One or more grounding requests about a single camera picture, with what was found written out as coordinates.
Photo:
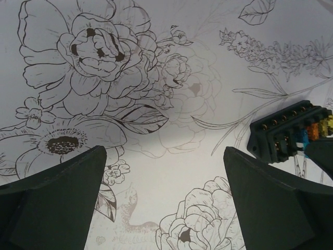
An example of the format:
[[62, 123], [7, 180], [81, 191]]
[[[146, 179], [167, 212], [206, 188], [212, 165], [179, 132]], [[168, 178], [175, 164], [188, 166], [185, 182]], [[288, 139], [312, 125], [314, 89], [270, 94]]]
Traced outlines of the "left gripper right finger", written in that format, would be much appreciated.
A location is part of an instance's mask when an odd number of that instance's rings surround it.
[[246, 249], [332, 249], [332, 187], [234, 147], [224, 166]]

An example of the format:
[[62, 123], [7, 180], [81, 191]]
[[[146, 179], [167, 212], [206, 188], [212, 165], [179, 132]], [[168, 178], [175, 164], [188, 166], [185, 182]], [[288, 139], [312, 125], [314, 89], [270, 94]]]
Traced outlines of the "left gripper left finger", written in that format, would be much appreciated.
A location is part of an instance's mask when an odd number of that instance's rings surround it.
[[84, 249], [106, 158], [95, 146], [1, 185], [1, 249]]

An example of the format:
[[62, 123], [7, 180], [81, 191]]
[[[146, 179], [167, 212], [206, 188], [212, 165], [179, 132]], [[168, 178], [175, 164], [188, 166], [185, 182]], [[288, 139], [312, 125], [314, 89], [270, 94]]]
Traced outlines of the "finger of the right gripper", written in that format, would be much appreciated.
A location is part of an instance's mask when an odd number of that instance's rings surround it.
[[332, 179], [332, 138], [310, 142], [304, 153]]

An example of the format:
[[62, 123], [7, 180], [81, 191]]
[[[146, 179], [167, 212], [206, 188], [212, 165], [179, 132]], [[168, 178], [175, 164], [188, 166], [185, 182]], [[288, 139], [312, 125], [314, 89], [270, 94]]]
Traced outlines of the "black fuse box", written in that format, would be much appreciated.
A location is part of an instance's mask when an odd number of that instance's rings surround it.
[[247, 150], [265, 163], [283, 163], [330, 135], [332, 110], [303, 100], [251, 123]]

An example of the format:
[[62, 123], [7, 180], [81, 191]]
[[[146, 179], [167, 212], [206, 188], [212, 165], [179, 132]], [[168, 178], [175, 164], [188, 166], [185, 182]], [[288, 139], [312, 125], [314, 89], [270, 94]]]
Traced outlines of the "floral printed table mat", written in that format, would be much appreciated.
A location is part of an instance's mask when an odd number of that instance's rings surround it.
[[332, 1], [1, 1], [1, 184], [102, 145], [85, 249], [245, 249], [223, 164], [332, 109]]

